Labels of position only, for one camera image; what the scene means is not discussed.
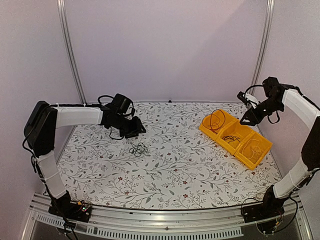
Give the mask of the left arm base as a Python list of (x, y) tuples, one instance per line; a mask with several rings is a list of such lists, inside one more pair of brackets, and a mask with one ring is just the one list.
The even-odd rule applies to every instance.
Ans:
[(53, 197), (48, 212), (68, 220), (88, 223), (92, 213), (92, 206), (92, 203), (84, 200), (72, 202), (67, 193), (58, 199)]

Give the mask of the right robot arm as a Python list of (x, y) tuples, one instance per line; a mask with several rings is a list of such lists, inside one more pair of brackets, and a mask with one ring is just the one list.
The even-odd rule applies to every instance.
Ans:
[(258, 213), (262, 218), (269, 218), (294, 191), (308, 185), (320, 170), (320, 108), (298, 86), (280, 83), (276, 77), (266, 78), (259, 86), (265, 94), (263, 101), (258, 101), (249, 93), (251, 86), (237, 94), (238, 99), (247, 106), (240, 119), (241, 125), (256, 126), (272, 114), (289, 110), (305, 126), (304, 133), (300, 132), (300, 128), (286, 128), (290, 137), (305, 137), (305, 140), (301, 142), (297, 163), (263, 196)]

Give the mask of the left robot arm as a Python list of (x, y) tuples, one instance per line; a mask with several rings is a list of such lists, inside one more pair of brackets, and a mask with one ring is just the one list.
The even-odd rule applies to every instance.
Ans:
[(118, 130), (118, 140), (146, 133), (131, 99), (117, 93), (108, 97), (109, 103), (103, 104), (103, 98), (103, 95), (99, 96), (96, 104), (50, 104), (41, 100), (36, 103), (23, 129), (22, 147), (30, 153), (34, 172), (44, 184), (51, 204), (63, 217), (70, 217), (75, 210), (57, 166), (57, 131), (75, 126), (100, 126)]

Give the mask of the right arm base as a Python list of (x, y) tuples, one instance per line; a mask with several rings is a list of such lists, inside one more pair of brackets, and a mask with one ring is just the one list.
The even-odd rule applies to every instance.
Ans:
[(273, 198), (272, 196), (264, 197), (259, 204), (240, 207), (241, 215), (245, 223), (258, 222), (257, 229), (263, 235), (274, 234), (284, 218), (284, 202), (286, 199)]

